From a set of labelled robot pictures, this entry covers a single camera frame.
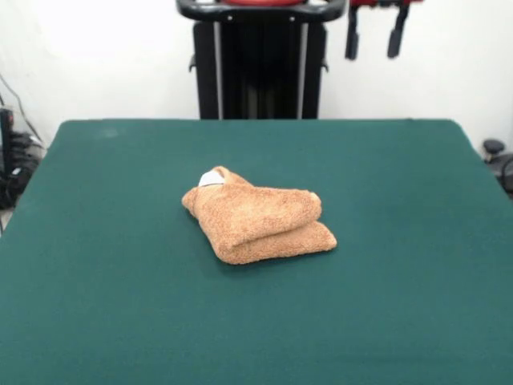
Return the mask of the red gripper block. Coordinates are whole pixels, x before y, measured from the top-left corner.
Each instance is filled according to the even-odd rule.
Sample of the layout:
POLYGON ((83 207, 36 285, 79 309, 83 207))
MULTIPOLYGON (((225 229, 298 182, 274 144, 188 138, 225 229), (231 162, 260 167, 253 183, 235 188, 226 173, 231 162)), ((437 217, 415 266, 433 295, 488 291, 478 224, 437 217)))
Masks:
POLYGON ((399 56, 402 44, 402 34, 404 29, 404 6, 410 4, 410 0, 350 0, 348 11, 348 29, 345 45, 345 58, 355 60, 357 58, 359 34, 357 32, 357 13, 359 6, 369 7, 388 7, 399 6, 398 16, 393 30, 390 33, 387 56, 389 59, 395 59, 399 56))

